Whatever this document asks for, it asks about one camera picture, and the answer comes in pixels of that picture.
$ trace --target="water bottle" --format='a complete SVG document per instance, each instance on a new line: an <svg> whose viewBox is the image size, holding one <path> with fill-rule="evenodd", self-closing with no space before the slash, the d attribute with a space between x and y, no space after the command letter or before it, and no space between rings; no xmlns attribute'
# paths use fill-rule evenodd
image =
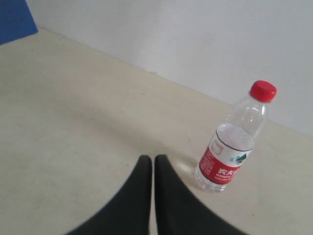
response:
<svg viewBox="0 0 313 235"><path fill-rule="evenodd" d="M223 191L251 153L268 118L268 104L277 89L256 81L216 129L196 167L195 179L208 192Z"/></svg>

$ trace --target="blue object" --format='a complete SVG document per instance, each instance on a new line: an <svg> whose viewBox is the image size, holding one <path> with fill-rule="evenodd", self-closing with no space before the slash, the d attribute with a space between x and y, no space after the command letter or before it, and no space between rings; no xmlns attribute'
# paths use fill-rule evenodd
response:
<svg viewBox="0 0 313 235"><path fill-rule="evenodd" d="M25 0L0 0L0 45L37 32Z"/></svg>

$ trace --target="red bottle cap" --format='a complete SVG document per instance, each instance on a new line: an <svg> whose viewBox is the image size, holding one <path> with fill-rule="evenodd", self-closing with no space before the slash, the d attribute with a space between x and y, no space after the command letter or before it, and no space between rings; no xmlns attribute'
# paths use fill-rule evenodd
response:
<svg viewBox="0 0 313 235"><path fill-rule="evenodd" d="M266 81L256 81L250 90L250 96L262 103L271 102L276 93L276 87Z"/></svg>

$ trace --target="water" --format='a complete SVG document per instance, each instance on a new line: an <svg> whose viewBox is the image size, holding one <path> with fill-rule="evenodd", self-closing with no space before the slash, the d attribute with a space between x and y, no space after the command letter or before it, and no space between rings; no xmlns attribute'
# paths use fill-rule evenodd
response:
<svg viewBox="0 0 313 235"><path fill-rule="evenodd" d="M223 143L240 151L250 150L254 146L253 137L240 126L230 123L221 124L217 129L217 133ZM205 178L199 169L199 165L197 165L195 171L195 180L207 192L221 192L227 185L216 184Z"/></svg>

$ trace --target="white table surface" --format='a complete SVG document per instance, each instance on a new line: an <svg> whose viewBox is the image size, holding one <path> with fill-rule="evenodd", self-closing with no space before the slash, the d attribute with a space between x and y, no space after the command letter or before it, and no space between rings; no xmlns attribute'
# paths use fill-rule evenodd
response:
<svg viewBox="0 0 313 235"><path fill-rule="evenodd" d="M68 232L114 196L140 154L158 153L245 232L312 234L313 140L294 131L268 123L225 192L195 185L194 167L228 110L43 29L0 46L0 234ZM156 235L153 204L150 223Z"/></svg>

